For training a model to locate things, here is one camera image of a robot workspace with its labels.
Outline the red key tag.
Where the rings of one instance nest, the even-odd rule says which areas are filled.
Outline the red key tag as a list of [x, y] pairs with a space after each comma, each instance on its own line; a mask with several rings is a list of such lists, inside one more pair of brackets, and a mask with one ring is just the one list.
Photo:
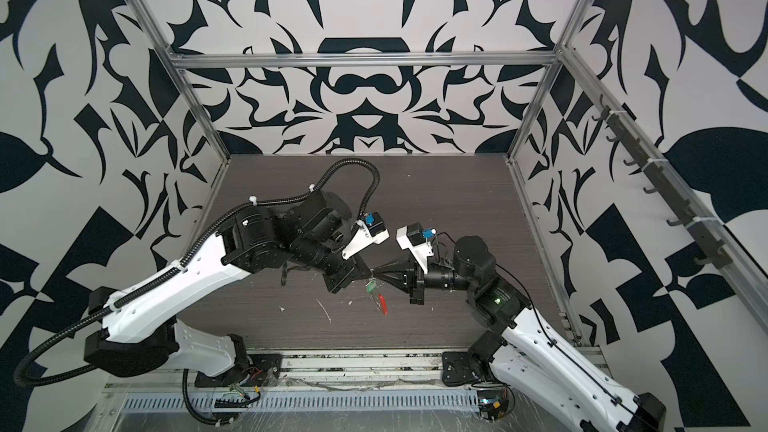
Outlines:
[[376, 299], [377, 299], [377, 303], [378, 303], [378, 306], [379, 306], [379, 309], [380, 309], [381, 313], [384, 316], [387, 316], [388, 315], [388, 307], [387, 307], [387, 303], [386, 303], [385, 298], [383, 297], [382, 294], [377, 293], [376, 294]]

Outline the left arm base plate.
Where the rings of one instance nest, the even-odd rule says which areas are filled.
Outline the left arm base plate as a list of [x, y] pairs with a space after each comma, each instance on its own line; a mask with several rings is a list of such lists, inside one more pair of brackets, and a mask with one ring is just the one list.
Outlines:
[[275, 384], [281, 375], [283, 355], [280, 353], [248, 354], [244, 366], [236, 365], [217, 377], [208, 377], [200, 372], [194, 379], [197, 388], [222, 388], [238, 384], [243, 387], [262, 387]]

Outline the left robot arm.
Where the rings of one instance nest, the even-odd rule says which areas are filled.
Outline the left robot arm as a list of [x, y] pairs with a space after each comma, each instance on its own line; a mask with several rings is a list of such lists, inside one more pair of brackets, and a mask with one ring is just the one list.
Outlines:
[[251, 367], [242, 337], [198, 331], [179, 312], [233, 282], [290, 263], [322, 272], [335, 293], [369, 274], [358, 253], [388, 237], [378, 213], [354, 217], [340, 197], [320, 190], [290, 208], [248, 204], [215, 226], [180, 265], [106, 295], [107, 315], [86, 339], [84, 360], [117, 377], [188, 369], [221, 384], [240, 382]]

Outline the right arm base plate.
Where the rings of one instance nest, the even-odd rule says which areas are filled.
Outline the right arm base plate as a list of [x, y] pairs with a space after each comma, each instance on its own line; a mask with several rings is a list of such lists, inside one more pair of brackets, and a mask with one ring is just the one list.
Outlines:
[[441, 354], [440, 380], [447, 387], [470, 386], [476, 384], [504, 384], [492, 371], [495, 358], [471, 351], [443, 352]]

